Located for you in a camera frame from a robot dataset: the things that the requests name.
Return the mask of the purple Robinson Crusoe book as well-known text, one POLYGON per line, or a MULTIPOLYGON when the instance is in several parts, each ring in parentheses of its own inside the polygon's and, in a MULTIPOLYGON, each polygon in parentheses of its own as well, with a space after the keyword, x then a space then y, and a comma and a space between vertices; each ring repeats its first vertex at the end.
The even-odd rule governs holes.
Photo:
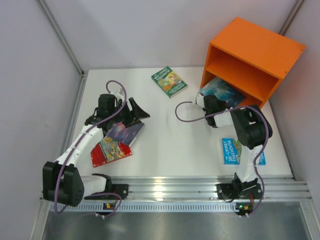
POLYGON ((125 127, 119 122, 114 124, 105 136, 130 147, 144 127, 145 124, 143 122, 130 127, 125 127))

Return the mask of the blue 26-Storey Treehouse book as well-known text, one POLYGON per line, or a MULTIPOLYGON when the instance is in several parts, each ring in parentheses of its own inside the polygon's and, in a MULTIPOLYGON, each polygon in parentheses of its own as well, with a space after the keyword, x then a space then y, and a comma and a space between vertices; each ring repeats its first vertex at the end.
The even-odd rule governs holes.
POLYGON ((242 145, 237 138, 222 138, 221 148, 224 165, 240 164, 242 145))

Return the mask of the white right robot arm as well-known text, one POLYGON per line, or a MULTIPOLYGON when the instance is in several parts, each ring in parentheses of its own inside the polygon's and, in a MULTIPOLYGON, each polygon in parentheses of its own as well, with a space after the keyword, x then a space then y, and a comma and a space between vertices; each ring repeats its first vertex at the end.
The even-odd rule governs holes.
POLYGON ((258 179, 254 163, 273 130, 256 104, 234 110, 227 108, 225 101, 215 95, 198 95, 197 102, 205 111, 206 121, 213 128, 232 126, 241 144, 239 168, 232 185, 238 192, 256 187, 258 179))

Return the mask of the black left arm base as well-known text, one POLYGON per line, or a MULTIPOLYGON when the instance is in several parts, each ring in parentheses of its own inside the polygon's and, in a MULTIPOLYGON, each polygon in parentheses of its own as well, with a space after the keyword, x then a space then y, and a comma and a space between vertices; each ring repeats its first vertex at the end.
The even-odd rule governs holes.
POLYGON ((86 196, 84 199, 85 200, 119 200, 119 197, 115 196, 115 195, 106 195, 106 193, 114 193, 114 194, 118 194, 122 200, 126 199, 129 193, 129 185, 128 184, 113 184, 110 190, 101 192, 102 195, 97 195, 100 194, 100 192, 95 193, 94 196, 90 195, 90 196, 86 196))

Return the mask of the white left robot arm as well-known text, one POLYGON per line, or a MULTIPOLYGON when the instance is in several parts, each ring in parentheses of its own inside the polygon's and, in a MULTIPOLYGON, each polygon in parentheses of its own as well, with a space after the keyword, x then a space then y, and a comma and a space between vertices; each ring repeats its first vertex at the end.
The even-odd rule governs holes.
POLYGON ((92 160, 92 151, 99 147, 106 133, 117 123, 134 127, 149 118, 134 100, 120 93, 105 93, 89 116, 75 141, 55 161, 42 168, 42 194, 47 201, 76 207, 83 198, 112 192, 110 176, 90 173, 82 176, 79 167, 92 160))

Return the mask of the teal 20000 Leagues book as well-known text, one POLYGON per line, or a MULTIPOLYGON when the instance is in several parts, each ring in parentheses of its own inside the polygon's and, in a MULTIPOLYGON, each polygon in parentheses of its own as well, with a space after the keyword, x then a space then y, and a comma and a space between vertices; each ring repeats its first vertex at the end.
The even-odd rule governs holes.
POLYGON ((199 92, 204 96, 215 95, 219 100, 226 102, 227 108, 235 108, 246 99, 243 93, 217 76, 203 86, 199 92))

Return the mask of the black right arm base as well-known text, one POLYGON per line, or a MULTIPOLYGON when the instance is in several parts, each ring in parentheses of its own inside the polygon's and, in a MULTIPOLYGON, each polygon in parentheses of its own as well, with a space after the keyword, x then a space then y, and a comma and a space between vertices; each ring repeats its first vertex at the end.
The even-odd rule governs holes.
POLYGON ((258 200, 262 196, 262 188, 258 183, 255 187, 248 190, 237 190, 231 183, 219 183, 216 185, 217 197, 225 202, 234 200, 258 200))

